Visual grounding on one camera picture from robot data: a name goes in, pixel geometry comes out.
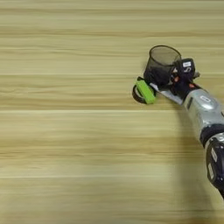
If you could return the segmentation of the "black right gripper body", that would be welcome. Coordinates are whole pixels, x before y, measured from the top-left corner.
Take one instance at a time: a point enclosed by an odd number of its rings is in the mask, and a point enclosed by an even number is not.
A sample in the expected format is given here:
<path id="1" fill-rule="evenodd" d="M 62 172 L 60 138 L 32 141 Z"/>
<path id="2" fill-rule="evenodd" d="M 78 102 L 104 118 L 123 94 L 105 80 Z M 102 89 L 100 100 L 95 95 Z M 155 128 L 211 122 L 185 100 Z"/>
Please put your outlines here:
<path id="1" fill-rule="evenodd" d="M 171 75 L 171 91 L 180 98 L 186 98 L 191 91 L 200 89 L 200 86 L 193 82 L 199 76 L 198 72 L 173 73 Z"/>

